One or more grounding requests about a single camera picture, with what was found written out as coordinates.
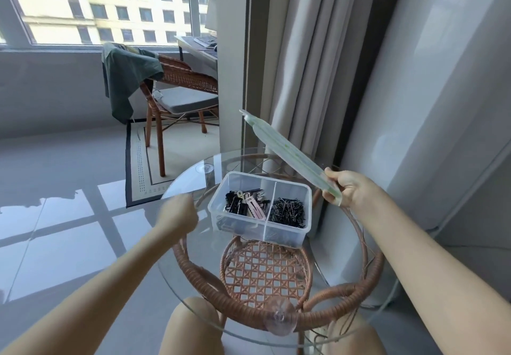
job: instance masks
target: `thigh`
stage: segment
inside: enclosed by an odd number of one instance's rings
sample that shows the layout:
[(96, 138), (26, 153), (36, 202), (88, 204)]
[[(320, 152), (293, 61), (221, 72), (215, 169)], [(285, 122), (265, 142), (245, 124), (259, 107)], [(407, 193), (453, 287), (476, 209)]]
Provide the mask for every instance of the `thigh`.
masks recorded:
[[(338, 335), (348, 316), (343, 316), (329, 328), (329, 337)], [(386, 355), (385, 347), (376, 330), (368, 325), (360, 314), (353, 320), (348, 332), (351, 335), (323, 346), (324, 355)]]
[[(185, 302), (204, 319), (220, 325), (217, 311), (202, 297), (190, 297)], [(183, 303), (176, 307), (163, 335), (159, 355), (224, 355), (222, 332), (195, 313)]]

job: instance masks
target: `hand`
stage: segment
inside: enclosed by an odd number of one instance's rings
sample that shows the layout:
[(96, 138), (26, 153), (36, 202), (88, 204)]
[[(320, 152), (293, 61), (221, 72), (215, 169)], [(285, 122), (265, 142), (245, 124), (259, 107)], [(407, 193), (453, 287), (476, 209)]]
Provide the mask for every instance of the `hand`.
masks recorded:
[(176, 231), (182, 237), (193, 231), (198, 222), (192, 195), (182, 194), (170, 198), (162, 205), (155, 228)]
[[(376, 183), (370, 178), (352, 171), (334, 172), (330, 168), (325, 168), (326, 175), (341, 186), (343, 207), (350, 207), (355, 213), (362, 210), (367, 202), (379, 194), (384, 194)], [(323, 197), (330, 203), (335, 203), (334, 196), (328, 191), (323, 190)]]

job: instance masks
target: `person's right arm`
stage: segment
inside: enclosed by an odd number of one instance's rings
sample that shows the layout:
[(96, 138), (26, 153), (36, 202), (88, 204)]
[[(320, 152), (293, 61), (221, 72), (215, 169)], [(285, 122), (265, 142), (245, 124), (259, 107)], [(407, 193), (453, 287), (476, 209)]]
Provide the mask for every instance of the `person's right arm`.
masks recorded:
[[(387, 193), (355, 172), (325, 171), (373, 236), (445, 355), (511, 353), (511, 304), (444, 250)], [(328, 193), (323, 196), (332, 201)]]

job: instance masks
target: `clear plastic box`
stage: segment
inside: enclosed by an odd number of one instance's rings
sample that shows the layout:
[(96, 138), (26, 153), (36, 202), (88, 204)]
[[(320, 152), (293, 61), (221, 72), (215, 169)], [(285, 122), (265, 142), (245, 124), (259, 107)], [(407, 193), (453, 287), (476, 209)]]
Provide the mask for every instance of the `clear plastic box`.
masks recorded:
[[(225, 211), (225, 195), (229, 191), (257, 189), (264, 190), (265, 198), (271, 200), (266, 219), (259, 220)], [(303, 203), (305, 211), (303, 229), (268, 221), (273, 200), (277, 198), (298, 199)], [(228, 231), (248, 240), (300, 248), (305, 234), (311, 229), (312, 191), (306, 184), (231, 171), (223, 178), (211, 198), (208, 210), (211, 213), (213, 227), (217, 230)]]

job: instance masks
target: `person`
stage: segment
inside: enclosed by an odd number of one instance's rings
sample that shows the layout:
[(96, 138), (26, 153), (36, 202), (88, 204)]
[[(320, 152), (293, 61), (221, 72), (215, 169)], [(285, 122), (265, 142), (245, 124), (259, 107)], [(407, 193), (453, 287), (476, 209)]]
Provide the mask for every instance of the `person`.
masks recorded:
[[(367, 177), (349, 171), (329, 178), (341, 186), (342, 204), (373, 236), (438, 347), (445, 355), (511, 353), (511, 306), (441, 248)], [(334, 198), (323, 192), (326, 200)], [(110, 267), (67, 297), (0, 355), (93, 355), (145, 274), (198, 218), (190, 195), (165, 202), (155, 227)], [(201, 298), (172, 313), (160, 355), (222, 355), (217, 311)], [(335, 325), (341, 326), (343, 319)], [(352, 335), (322, 349), (328, 355), (385, 354), (374, 329), (358, 318)]]

